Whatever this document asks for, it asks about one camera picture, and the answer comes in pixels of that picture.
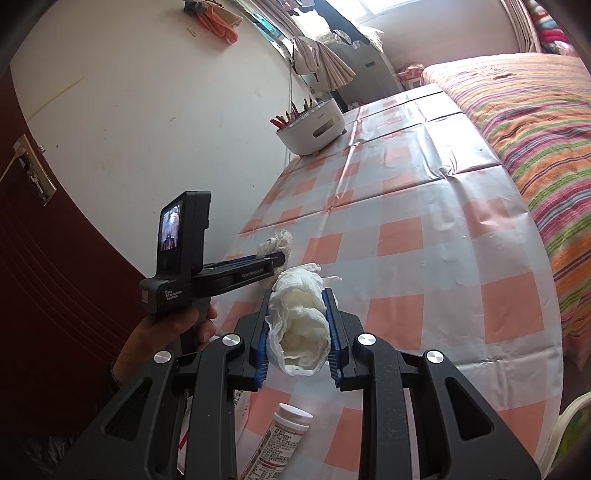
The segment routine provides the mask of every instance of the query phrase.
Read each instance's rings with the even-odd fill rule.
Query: paper
[[[292,242],[293,238],[291,233],[283,229],[275,232],[272,237],[261,243],[256,249],[257,257],[266,257],[275,252],[282,252],[285,255],[285,263],[273,269],[273,276],[259,281],[264,288],[272,288],[279,278],[279,274],[287,268],[287,262],[290,260]]]
[[[319,271],[314,263],[285,270],[269,298],[267,357],[288,375],[314,375],[330,351],[322,290],[341,279]]]

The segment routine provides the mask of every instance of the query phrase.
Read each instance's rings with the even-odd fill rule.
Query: white bottle cap
[[[280,403],[276,411],[277,415],[293,423],[308,425],[314,418],[311,413],[308,413],[299,408],[292,407],[287,403]]]

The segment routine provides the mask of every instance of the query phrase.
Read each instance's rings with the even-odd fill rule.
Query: window
[[[369,20],[376,14],[409,0],[327,0],[341,15],[351,21]]]
[[[415,0],[327,0],[347,20],[362,23],[373,18],[376,14]],[[329,32],[329,26],[314,10],[291,19],[301,28],[304,35],[317,38]]]

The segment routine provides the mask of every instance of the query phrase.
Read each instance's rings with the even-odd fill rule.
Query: curtain
[[[246,5],[243,4],[243,0],[226,0],[230,5],[232,5],[241,15],[245,18],[249,19],[253,25],[261,30],[267,37],[269,37],[281,50],[281,54],[283,57],[291,62],[291,52],[287,49],[284,43],[281,41],[285,35],[277,30],[276,27],[273,27],[269,23],[266,18],[261,17],[259,14],[256,16],[253,14],[255,12],[254,8],[247,8]]]
[[[530,13],[521,0],[501,0],[517,37],[519,51],[543,52]]]
[[[294,45],[294,69],[300,75],[315,73],[320,88],[333,92],[353,80],[355,72],[328,47],[307,38],[277,0],[250,0],[269,22]]]

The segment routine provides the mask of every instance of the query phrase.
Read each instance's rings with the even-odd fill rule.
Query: small display screen
[[[179,202],[162,214],[160,220],[160,250],[162,251],[178,247],[178,227],[182,205],[183,202]]]

